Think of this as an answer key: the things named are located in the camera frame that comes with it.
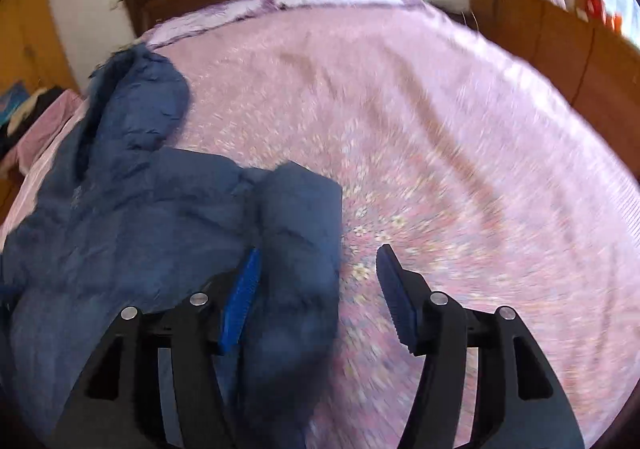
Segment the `wooden cabinet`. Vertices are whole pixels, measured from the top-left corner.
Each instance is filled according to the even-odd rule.
[[[542,28],[542,0],[498,0],[495,43],[518,57],[531,61],[536,54]]]
[[[78,89],[49,10],[49,0],[0,0],[0,93],[17,80]]]
[[[569,102],[578,93],[593,43],[593,24],[544,3],[542,24],[531,64]]]
[[[640,50],[545,0],[471,0],[482,34],[529,61],[640,179]]]
[[[574,109],[640,176],[640,54],[605,28],[594,33],[593,50]]]

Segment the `floral bedspread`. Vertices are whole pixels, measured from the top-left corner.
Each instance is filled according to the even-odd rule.
[[[290,159],[344,189],[339,337],[309,447],[395,448],[408,418],[422,361],[376,279],[383,243],[466,307],[516,308],[587,445],[609,426],[640,377],[640,194],[547,80],[431,8],[292,10],[157,51],[193,94],[176,146]],[[470,352],[458,443],[476,368]]]

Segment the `folded clothes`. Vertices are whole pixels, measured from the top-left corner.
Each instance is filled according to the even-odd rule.
[[[0,125],[7,122],[11,118],[15,108],[20,106],[21,103],[28,98],[29,92],[27,92],[21,80],[0,95]]]
[[[2,158],[0,176],[6,175],[16,165],[26,176],[81,105],[82,98],[73,90],[66,90],[60,95]]]
[[[21,137],[27,132],[27,130],[33,125],[34,122],[39,119],[41,114],[52,105],[55,100],[62,95],[63,89],[59,86],[53,87],[50,90],[42,93],[38,96],[33,109],[26,115],[19,124],[12,125],[12,119],[5,122],[0,127],[0,159],[14,147]],[[9,134],[9,127],[12,126],[12,133]]]
[[[9,122],[6,128],[7,136],[11,136],[15,132],[17,127],[20,125],[20,122],[22,122],[25,118],[27,118],[31,114],[31,111],[33,111],[33,109],[36,107],[36,102],[38,101],[38,97],[46,92],[47,92],[46,89],[38,88],[37,90],[35,90],[35,92],[31,94],[31,96],[27,100],[25,100],[23,103],[21,103],[20,106],[18,106],[15,109],[14,113],[11,115],[11,118],[9,119]]]

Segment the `blue jacket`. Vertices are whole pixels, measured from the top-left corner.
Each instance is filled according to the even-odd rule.
[[[239,353],[216,362],[218,373],[262,447],[303,447],[337,328],[340,187],[293,163],[267,172],[162,147],[188,102],[166,58],[143,45],[115,55],[95,74],[90,109],[33,214],[6,240],[2,284],[22,292],[12,387],[43,439],[121,309],[173,307],[257,244],[260,285]],[[160,369],[167,436],[179,443],[162,359]]]

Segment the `blue gripper pad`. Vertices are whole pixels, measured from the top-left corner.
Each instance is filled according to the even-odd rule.
[[[261,269],[262,256],[259,250],[253,249],[238,272],[236,285],[226,301],[223,311],[222,333],[219,342],[223,353],[226,353],[240,340],[244,321],[258,288]]]

